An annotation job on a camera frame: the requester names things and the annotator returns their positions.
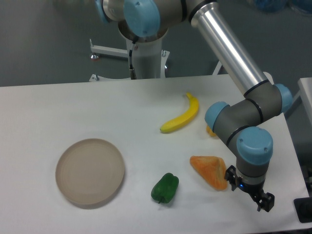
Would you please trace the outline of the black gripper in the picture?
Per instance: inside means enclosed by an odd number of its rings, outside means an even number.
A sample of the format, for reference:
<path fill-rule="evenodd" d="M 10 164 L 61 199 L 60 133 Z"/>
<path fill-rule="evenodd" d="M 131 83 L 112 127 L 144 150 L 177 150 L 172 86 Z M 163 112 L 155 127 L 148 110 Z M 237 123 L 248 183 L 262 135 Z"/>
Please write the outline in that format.
<path fill-rule="evenodd" d="M 226 170 L 224 179 L 229 182 L 232 191 L 238 187 L 243 192 L 249 193 L 252 200 L 257 204 L 258 212 L 261 210 L 269 212 L 274 207 L 274 195 L 263 191 L 265 175 L 246 176 L 242 172 L 236 171 L 236 167 L 231 165 Z"/>

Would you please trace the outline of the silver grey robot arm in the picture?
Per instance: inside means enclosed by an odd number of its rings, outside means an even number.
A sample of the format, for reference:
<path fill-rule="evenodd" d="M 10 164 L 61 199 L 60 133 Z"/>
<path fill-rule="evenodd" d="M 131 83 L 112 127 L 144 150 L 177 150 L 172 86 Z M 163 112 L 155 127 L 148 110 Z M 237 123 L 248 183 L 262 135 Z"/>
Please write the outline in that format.
<path fill-rule="evenodd" d="M 271 135 L 259 125 L 292 104 L 287 87 L 272 84 L 245 51 L 226 24 L 214 0 L 97 0 L 95 6 L 105 23 L 117 22 L 127 39 L 126 57 L 131 79 L 160 78 L 161 39 L 174 25 L 189 21 L 199 30 L 244 96 L 230 106 L 213 104 L 205 114 L 210 129 L 236 157 L 225 172 L 232 189 L 248 193 L 258 210 L 270 211 L 274 195 L 263 185 L 273 154 Z"/>

